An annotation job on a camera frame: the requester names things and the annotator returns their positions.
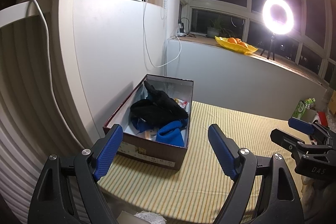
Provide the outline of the white charger plug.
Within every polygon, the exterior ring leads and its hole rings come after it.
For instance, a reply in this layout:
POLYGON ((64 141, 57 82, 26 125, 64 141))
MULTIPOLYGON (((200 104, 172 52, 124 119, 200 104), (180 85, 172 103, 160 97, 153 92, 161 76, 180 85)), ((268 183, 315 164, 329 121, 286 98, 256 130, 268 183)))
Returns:
POLYGON ((177 31, 177 36, 178 37, 191 37, 195 38, 195 35, 191 33, 191 24, 188 18, 182 17, 178 21, 178 31, 177 31))

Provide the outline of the potted plant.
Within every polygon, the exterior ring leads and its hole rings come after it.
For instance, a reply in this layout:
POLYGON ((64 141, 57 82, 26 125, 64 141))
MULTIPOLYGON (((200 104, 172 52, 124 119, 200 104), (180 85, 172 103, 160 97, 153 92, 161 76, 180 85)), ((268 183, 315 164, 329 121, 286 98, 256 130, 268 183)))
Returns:
POLYGON ((215 36, 217 36, 228 38, 229 33, 223 27, 223 24, 224 24, 224 18, 221 15, 219 15, 216 19, 210 19, 210 25, 207 27, 207 37, 215 38, 215 36))

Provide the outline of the brown cardboard box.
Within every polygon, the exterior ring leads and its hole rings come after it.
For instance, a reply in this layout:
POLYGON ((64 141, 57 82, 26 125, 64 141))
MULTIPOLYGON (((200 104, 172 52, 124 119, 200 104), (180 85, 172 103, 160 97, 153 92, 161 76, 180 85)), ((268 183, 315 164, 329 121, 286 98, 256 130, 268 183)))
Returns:
POLYGON ((336 113, 336 91, 335 90, 333 91, 333 94, 329 100, 328 109, 332 115, 335 115, 336 113))

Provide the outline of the black velvet drawstring pouch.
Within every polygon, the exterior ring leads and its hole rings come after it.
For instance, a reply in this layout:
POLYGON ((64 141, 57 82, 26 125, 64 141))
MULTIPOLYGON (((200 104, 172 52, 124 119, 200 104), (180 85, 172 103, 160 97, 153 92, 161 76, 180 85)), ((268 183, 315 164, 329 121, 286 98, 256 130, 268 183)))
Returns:
POLYGON ((147 97, 130 107, 130 112, 137 118, 154 127, 163 127, 170 122, 185 121, 189 118, 186 110, 170 98, 164 91, 157 90, 144 81, 147 97))

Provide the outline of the yellow fruit plate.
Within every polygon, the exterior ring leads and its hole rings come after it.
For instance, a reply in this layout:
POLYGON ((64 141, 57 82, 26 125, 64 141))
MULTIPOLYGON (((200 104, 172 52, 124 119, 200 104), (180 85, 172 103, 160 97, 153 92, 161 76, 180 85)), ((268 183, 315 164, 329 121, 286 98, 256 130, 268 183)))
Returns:
POLYGON ((237 40, 237 44, 232 44, 227 42, 228 38, 223 38, 223 37, 217 37, 215 36, 216 42, 223 48, 227 50, 231 50, 237 53, 242 53, 244 55, 250 55, 252 53, 255 53, 258 48, 255 48, 252 45, 249 45, 243 41, 241 41, 239 38, 235 38, 237 40))

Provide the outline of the dark red shoe box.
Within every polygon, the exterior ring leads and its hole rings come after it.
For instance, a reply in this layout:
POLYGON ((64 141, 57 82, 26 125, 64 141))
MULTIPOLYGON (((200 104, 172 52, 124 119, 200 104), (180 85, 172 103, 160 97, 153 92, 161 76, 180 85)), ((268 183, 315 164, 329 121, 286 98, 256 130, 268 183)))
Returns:
POLYGON ((189 145, 192 80, 146 75, 103 126, 123 129, 118 153, 180 170, 189 145))

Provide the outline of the white snack packet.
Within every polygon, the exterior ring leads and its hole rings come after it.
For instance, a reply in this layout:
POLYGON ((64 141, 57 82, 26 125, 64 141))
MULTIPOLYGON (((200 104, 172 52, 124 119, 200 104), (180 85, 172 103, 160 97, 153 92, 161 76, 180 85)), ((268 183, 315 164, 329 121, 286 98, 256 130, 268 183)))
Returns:
POLYGON ((188 106, 188 102, 187 101, 184 101, 182 99, 179 99, 179 98, 174 98, 175 102, 184 110, 187 109, 187 106, 188 106))

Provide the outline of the orange fruit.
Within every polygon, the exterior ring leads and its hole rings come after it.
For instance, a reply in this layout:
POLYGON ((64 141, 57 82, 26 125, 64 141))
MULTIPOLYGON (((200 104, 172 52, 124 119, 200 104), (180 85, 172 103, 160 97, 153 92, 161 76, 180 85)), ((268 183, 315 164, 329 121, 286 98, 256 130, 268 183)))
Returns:
POLYGON ((228 38, 227 42, 232 43, 232 44, 237 44, 237 40, 235 38, 228 38))

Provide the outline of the red white packet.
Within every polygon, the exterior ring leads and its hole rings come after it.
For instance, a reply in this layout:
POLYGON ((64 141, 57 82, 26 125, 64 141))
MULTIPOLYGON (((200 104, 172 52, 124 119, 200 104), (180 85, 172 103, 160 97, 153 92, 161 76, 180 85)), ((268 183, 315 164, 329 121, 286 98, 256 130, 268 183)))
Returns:
POLYGON ((329 127, 325 112, 318 111, 317 115, 318 115, 318 122, 324 127, 329 127))

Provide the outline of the white lace cloth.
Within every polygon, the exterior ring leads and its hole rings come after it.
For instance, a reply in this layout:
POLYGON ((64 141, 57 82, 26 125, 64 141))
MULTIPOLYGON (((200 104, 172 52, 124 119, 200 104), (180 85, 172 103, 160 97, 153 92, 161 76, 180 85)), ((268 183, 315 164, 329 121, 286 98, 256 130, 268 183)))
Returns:
POLYGON ((141 211, 136 213, 134 216, 151 224, 167 224, 167 220, 163 216, 149 211, 141 211))

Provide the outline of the blue fleece cloth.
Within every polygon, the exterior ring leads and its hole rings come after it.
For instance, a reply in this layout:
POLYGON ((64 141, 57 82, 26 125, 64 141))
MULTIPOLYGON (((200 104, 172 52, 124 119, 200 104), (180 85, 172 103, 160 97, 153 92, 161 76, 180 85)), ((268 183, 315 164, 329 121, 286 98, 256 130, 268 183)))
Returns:
POLYGON ((185 134, 188 119, 173 121, 158 128, 151 126, 138 118, 131 118, 132 126, 135 129, 135 136, 146 140, 156 141, 177 147, 185 146, 185 134))

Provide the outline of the green white tissue pack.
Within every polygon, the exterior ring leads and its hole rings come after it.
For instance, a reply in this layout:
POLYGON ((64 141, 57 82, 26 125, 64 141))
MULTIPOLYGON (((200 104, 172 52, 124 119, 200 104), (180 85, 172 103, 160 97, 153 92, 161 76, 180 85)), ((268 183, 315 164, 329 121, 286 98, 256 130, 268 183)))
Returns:
POLYGON ((314 110, 315 98, 300 100, 292 114, 293 118, 302 119, 308 110, 314 110))

